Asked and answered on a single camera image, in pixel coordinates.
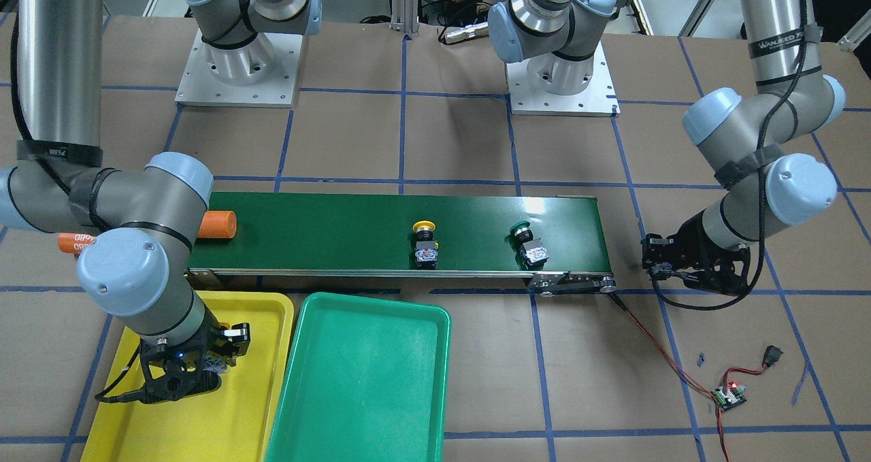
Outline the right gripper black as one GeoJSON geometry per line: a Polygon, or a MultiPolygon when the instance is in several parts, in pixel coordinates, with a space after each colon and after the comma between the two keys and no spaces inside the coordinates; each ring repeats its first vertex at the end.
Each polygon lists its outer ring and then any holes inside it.
{"type": "Polygon", "coordinates": [[[176,346],[143,342],[139,359],[144,384],[134,391],[133,400],[152,404],[211,393],[220,388],[221,375],[198,369],[200,357],[222,357],[231,368],[236,366],[237,357],[248,353],[250,344],[250,323],[227,326],[215,319],[205,319],[191,338],[176,346]]]}

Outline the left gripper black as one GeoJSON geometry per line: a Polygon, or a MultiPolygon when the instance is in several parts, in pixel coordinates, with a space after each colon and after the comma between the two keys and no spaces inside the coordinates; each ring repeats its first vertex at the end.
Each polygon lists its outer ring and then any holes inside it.
{"type": "Polygon", "coordinates": [[[685,222],[674,235],[648,233],[641,239],[642,267],[651,284],[678,277],[687,288],[738,297],[749,291],[750,252],[716,245],[703,228],[702,214],[685,222]]]}

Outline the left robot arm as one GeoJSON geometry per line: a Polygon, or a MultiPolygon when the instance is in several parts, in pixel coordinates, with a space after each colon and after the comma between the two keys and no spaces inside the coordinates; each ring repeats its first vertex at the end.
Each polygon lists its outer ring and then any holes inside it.
{"type": "MultiPolygon", "coordinates": [[[[828,209],[833,174],[783,145],[834,121],[846,93],[819,60],[812,0],[740,0],[758,93],[723,87],[700,97],[682,124],[725,189],[674,235],[645,235],[651,285],[678,277],[687,288],[746,297],[758,282],[768,239],[828,209]]],[[[506,64],[527,63],[555,95],[581,93],[619,0],[506,0],[489,9],[489,38],[506,64]]]]}

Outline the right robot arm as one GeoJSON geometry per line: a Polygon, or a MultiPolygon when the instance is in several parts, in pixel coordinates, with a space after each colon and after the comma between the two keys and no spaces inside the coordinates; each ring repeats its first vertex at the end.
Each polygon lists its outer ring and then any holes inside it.
{"type": "Polygon", "coordinates": [[[18,163],[2,170],[2,224],[95,235],[77,262],[94,303],[139,336],[144,384],[103,403],[174,402],[220,388],[248,351],[248,323],[224,326],[186,281],[214,188],[178,152],[142,171],[103,164],[99,122],[105,0],[19,0],[10,38],[18,163]]]}

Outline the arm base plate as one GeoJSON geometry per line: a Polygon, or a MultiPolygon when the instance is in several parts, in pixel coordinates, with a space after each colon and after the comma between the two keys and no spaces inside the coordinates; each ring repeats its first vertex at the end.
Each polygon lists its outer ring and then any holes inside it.
{"type": "Polygon", "coordinates": [[[544,54],[505,65],[511,112],[530,116],[619,115],[618,96],[601,43],[574,62],[544,54]]]}
{"type": "Polygon", "coordinates": [[[292,108],[304,40],[268,32],[248,46],[221,50],[196,34],[175,101],[202,108],[292,108]]]}

